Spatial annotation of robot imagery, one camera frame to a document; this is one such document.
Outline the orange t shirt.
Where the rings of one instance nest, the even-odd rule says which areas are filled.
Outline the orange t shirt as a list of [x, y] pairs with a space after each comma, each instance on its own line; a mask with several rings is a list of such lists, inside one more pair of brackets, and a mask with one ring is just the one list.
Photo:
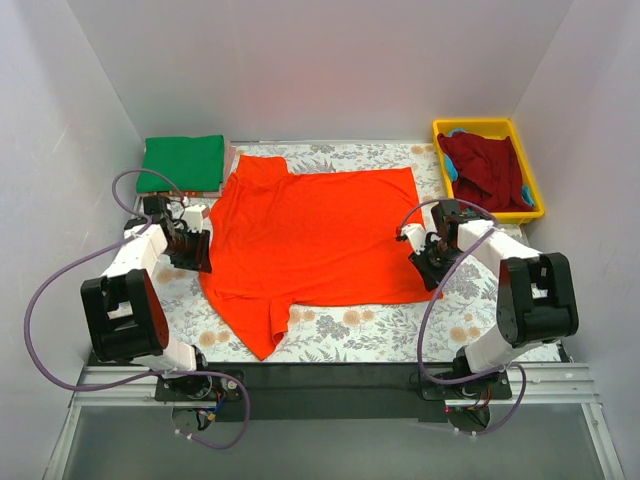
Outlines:
[[421, 224], [410, 168], [293, 174], [282, 157], [241, 156], [211, 213], [214, 310], [259, 360], [288, 330], [291, 305], [344, 307], [428, 301], [396, 239]]

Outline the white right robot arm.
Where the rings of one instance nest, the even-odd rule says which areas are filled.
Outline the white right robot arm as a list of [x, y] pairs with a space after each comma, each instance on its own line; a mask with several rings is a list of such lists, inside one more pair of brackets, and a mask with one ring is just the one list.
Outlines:
[[424, 359], [417, 359], [422, 378], [454, 385], [460, 395], [471, 398], [486, 389], [490, 375], [505, 370], [522, 354], [577, 332], [571, 268], [561, 253], [542, 253], [514, 240], [501, 230], [494, 214], [477, 204], [456, 198], [427, 204], [434, 231], [405, 218], [396, 238], [410, 244], [409, 260], [432, 298], [439, 299], [468, 257], [481, 262], [498, 280], [495, 323], [460, 351], [451, 377], [431, 374]]

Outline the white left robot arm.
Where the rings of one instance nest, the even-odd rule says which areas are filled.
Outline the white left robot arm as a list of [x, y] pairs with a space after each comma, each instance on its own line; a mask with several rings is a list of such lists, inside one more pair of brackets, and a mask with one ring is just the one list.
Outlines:
[[193, 400], [205, 398], [213, 386], [211, 373], [196, 348], [169, 332], [152, 276], [161, 256], [180, 270], [212, 271], [205, 228], [209, 208], [185, 206], [175, 216], [162, 195], [143, 199], [141, 214], [124, 226], [125, 243], [103, 274], [86, 280], [80, 294], [97, 359], [132, 362], [178, 377], [178, 387]]

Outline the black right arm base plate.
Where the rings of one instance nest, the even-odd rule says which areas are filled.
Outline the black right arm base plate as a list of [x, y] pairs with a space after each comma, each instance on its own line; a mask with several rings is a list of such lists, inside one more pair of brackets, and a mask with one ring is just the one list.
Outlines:
[[428, 380], [418, 370], [408, 375], [402, 387], [416, 394], [422, 400], [465, 400], [471, 403], [477, 400], [508, 400], [512, 390], [505, 373], [489, 376], [465, 383], [445, 385]]

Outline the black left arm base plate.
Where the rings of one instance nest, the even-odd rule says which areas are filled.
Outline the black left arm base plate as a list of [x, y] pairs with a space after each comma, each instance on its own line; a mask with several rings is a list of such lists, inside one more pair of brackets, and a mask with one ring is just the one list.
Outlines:
[[224, 377], [191, 374], [169, 379], [160, 378], [156, 385], [154, 399], [160, 402], [241, 400], [239, 382], [244, 380], [244, 372], [238, 369], [224, 369], [222, 373]]

